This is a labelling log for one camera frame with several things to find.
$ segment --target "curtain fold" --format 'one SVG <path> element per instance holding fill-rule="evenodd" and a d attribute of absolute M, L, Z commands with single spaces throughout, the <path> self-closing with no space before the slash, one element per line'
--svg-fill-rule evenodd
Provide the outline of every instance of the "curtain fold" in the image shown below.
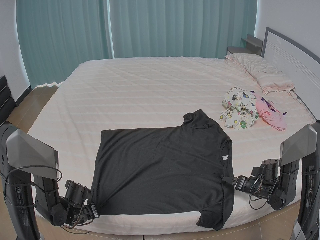
<path fill-rule="evenodd" d="M 253 34 L 257 0 L 110 0 L 115 58 L 223 58 Z"/>
<path fill-rule="evenodd" d="M 88 60 L 112 58 L 107 0 L 17 0 L 18 38 L 31 84 L 64 81 Z"/>

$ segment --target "pink clothing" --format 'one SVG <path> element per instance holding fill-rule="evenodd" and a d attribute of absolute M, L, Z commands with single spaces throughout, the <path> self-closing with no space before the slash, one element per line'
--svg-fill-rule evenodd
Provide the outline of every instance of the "pink clothing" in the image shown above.
<path fill-rule="evenodd" d="M 259 116 L 274 129 L 277 129 L 278 131 L 285 130 L 287 128 L 285 116 L 274 107 L 272 102 L 268 101 L 270 104 L 270 106 L 268 106 L 266 100 L 260 95 L 254 93 L 254 96 L 257 98 L 256 108 Z"/>

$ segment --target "pillow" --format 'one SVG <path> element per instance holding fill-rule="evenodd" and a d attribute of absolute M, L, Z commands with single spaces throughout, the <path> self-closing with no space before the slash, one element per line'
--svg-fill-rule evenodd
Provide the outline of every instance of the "pillow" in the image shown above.
<path fill-rule="evenodd" d="M 257 54 L 233 53 L 226 59 L 242 66 L 258 82 L 263 94 L 274 91 L 294 90 L 294 83 L 285 73 Z"/>

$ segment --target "mattress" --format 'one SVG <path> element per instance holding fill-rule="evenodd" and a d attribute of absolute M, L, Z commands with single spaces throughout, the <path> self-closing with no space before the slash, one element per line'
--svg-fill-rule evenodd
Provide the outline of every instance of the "mattress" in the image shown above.
<path fill-rule="evenodd" d="M 275 91 L 263 97 L 274 102 L 278 110 L 288 111 L 286 130 L 278 131 L 262 118 L 249 129 L 229 129 L 219 116 L 225 109 L 224 94 L 233 86 L 262 95 L 257 82 L 226 59 L 145 57 L 87 61 L 58 88 L 29 134 L 59 152 L 59 169 L 63 173 L 59 194 L 64 196 L 68 179 L 90 188 L 102 130 L 178 126 L 184 114 L 202 109 L 233 141 L 234 175 L 250 176 L 252 168 L 260 166 L 262 160 L 279 158 L 281 142 L 315 120 L 294 92 Z M 296 186 L 293 202 L 300 199 L 301 173 Z M 264 201 L 260 201 L 253 206 L 261 206 Z M 248 195 L 236 191 L 233 212 L 224 228 L 272 211 L 268 204 L 260 210 L 251 209 Z M 196 226 L 199 217 L 198 211 L 105 215 L 80 228 L 118 235 L 210 230 Z"/>

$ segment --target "white cartoon print clothing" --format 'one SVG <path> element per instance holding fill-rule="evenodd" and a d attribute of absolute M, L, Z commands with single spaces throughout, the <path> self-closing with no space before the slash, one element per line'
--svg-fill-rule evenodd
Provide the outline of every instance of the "white cartoon print clothing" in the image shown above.
<path fill-rule="evenodd" d="M 224 96 L 222 104 L 227 108 L 221 113 L 224 126 L 234 129 L 249 128 L 259 117 L 256 108 L 257 98 L 250 91 L 233 87 Z"/>

